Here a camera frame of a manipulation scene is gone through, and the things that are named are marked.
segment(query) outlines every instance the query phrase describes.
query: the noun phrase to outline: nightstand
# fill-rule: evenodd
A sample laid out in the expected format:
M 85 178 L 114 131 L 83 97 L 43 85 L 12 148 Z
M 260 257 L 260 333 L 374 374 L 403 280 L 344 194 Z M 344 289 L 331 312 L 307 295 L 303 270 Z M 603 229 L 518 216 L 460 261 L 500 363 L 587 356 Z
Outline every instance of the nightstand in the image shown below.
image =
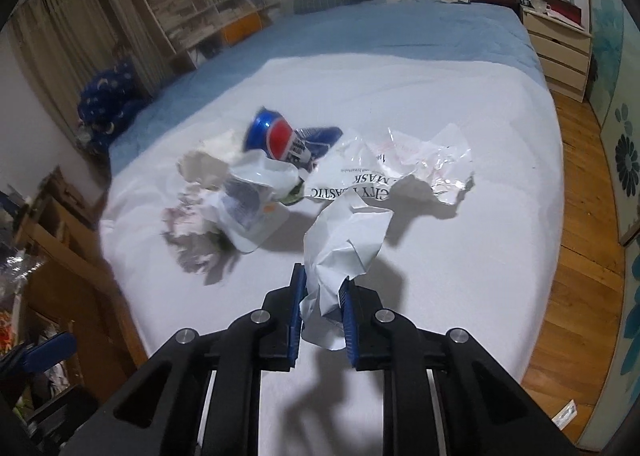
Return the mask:
M 591 61 L 591 35 L 548 15 L 522 9 L 549 89 L 582 102 Z

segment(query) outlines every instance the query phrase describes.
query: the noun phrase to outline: floor plank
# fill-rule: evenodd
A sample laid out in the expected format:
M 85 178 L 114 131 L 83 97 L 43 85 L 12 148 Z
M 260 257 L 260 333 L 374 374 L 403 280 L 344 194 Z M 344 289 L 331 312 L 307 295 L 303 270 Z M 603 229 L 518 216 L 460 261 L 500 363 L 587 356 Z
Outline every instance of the floor plank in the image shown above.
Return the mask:
M 554 93 L 564 146 L 564 229 L 545 321 L 523 380 L 553 417 L 570 400 L 565 427 L 580 438 L 613 357 L 624 291 L 613 188 L 598 122 L 587 103 Z

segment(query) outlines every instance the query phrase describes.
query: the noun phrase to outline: curtain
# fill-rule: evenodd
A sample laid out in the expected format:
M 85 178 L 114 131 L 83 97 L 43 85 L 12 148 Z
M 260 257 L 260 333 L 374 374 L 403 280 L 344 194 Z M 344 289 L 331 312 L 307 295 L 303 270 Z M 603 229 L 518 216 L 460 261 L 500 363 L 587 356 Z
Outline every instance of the curtain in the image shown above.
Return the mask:
M 172 72 L 146 30 L 132 0 L 109 0 L 132 49 L 136 73 L 145 89 L 154 96 Z
M 98 0 L 27 0 L 10 20 L 18 63 L 52 119 L 74 141 L 79 93 L 111 66 L 116 34 Z

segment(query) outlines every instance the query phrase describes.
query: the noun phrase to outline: silver bolt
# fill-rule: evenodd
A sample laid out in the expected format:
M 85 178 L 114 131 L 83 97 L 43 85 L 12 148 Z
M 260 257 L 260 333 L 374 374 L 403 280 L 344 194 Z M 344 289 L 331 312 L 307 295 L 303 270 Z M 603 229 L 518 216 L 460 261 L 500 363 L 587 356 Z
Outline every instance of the silver bolt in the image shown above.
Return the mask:
M 391 310 L 378 310 L 376 311 L 376 319 L 380 322 L 391 322 L 396 318 L 396 314 Z
M 457 344 L 464 344 L 469 340 L 469 333 L 462 328 L 455 328 L 450 331 L 449 337 L 451 337 L 451 340 Z
M 189 344 L 192 340 L 196 338 L 196 332 L 191 328 L 185 328 L 184 330 L 180 330 L 175 334 L 175 341 L 178 344 Z
M 271 318 L 271 314 L 267 310 L 256 310 L 251 314 L 251 321 L 256 324 L 263 324 Z

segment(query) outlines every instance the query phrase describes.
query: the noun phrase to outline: blue blanket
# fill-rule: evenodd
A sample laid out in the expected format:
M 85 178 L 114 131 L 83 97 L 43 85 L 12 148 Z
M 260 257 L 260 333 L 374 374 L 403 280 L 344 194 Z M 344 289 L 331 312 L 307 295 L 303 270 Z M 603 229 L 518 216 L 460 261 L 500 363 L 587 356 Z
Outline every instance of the blue blanket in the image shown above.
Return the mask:
M 484 60 L 518 68 L 545 87 L 516 14 L 489 4 L 363 3 L 287 18 L 179 78 L 110 148 L 117 175 L 166 131 L 271 58 L 361 53 L 418 60 Z

